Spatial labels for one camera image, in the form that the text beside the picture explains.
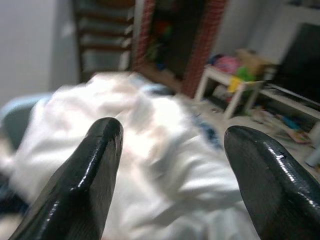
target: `floor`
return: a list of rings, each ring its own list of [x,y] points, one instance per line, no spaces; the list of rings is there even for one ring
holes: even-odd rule
[[[181,81],[175,78],[175,76],[169,71],[159,71],[152,62],[145,62],[139,69],[138,73],[145,76],[147,79],[154,83],[163,84],[176,93],[180,92]]]
[[[268,126],[252,121],[249,116],[236,116],[225,120],[223,113],[221,111],[217,112],[217,107],[206,100],[202,102],[195,102],[183,95],[177,95],[176,97],[189,106],[193,113],[201,115],[207,123],[212,125],[218,131],[221,139],[224,138],[227,128],[234,125],[254,128],[265,134],[269,134],[271,132],[271,129]],[[318,173],[314,168],[308,166],[304,161],[306,157],[314,151],[314,148],[308,145],[297,144],[293,141],[275,139],[280,142],[287,151],[320,183],[320,173]]]

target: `red brick frame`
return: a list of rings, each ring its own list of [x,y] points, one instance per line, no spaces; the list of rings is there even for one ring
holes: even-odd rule
[[[210,57],[211,48],[217,38],[227,1],[228,0],[207,0],[204,17],[182,81],[181,92],[190,98],[193,98],[197,91],[198,84],[204,71],[204,66]],[[140,36],[138,40],[136,58],[133,63],[134,70],[144,62],[148,44],[149,29],[155,5],[156,0],[144,1]]]

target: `blue object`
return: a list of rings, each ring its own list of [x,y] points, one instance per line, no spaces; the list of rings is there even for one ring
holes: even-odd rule
[[[290,118],[288,118],[288,117],[286,117],[286,116],[284,116],[284,117],[282,118],[282,120],[283,120],[283,122],[284,122],[285,125],[287,125],[289,128],[291,128],[291,129],[293,129],[293,130],[299,130],[299,129],[301,129],[301,127],[300,127],[298,124],[296,124],[294,121],[292,121]]]
[[[213,66],[213,65],[215,65],[216,61],[218,59],[222,58],[223,56],[224,56],[223,54],[214,55],[214,56],[210,57],[210,59],[207,63]]]
[[[153,95],[159,95],[159,96],[173,96],[175,95],[175,92],[171,90],[171,88],[160,84],[151,84],[151,85],[145,85],[141,88],[143,92],[150,93]]]
[[[1,127],[17,150],[29,123],[30,111],[40,99],[49,100],[52,93],[17,97],[9,101],[0,111]]]
[[[200,118],[199,116],[196,116],[196,115],[194,115],[192,117],[192,120],[193,120],[194,124],[197,127],[199,127],[200,130],[202,130],[205,138],[207,139],[207,141],[210,143],[210,145],[214,149],[222,149],[222,144],[221,144],[221,140],[219,138],[219,135],[218,135],[217,131],[212,126],[210,126],[202,118]]]
[[[164,63],[157,63],[156,69],[158,69],[159,71],[163,71],[166,69],[166,65]]]
[[[8,186],[8,180],[0,181],[0,217],[6,214],[26,214],[29,205]]]

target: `white wall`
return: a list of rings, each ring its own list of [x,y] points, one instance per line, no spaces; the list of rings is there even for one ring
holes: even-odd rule
[[[138,41],[140,36],[142,17],[144,14],[145,0],[135,0],[134,25],[133,25],[133,55],[134,58],[138,50]]]
[[[53,64],[54,53],[61,47],[54,41],[59,34],[57,28],[63,28],[58,22],[59,17],[65,19],[59,9],[63,1],[66,2],[0,1],[0,107],[17,96],[51,91],[64,83],[76,83],[77,66],[68,66],[68,63],[74,63],[72,57],[60,67]],[[66,47],[72,44],[62,46],[67,55],[71,55],[72,50]],[[53,72],[63,73],[68,67],[67,78],[63,74],[52,77]]]
[[[49,91],[62,85],[76,85],[79,78],[79,58],[71,0],[55,2],[53,38],[49,62]]]
[[[229,0],[212,54],[234,55],[247,47],[268,0]]]
[[[301,23],[320,25],[320,10],[283,5],[259,54],[274,63],[280,63]]]
[[[261,52],[266,38],[272,29],[272,26],[281,11],[283,2],[281,0],[268,0],[254,25],[254,30],[247,48],[256,52]]]

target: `white tv stand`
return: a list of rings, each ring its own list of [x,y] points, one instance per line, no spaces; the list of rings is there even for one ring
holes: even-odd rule
[[[253,107],[253,105],[255,104],[257,97],[259,94],[262,94],[268,98],[271,98],[273,100],[276,100],[286,106],[289,106],[293,109],[298,110],[301,113],[304,113],[306,115],[309,115],[315,119],[318,120],[318,123],[320,122],[320,111],[317,111],[313,108],[310,108],[308,106],[305,106],[295,100],[292,100],[288,97],[279,95],[279,94],[275,94],[274,91],[270,90],[270,89],[262,89],[260,91],[258,91],[256,94],[252,94],[250,99],[247,102],[247,105],[245,106],[245,112],[247,113],[248,111],[250,111]],[[316,124],[313,129],[309,132],[309,134],[311,135],[310,137],[313,138],[312,134],[316,131],[318,134],[318,129],[320,129],[320,124]]]

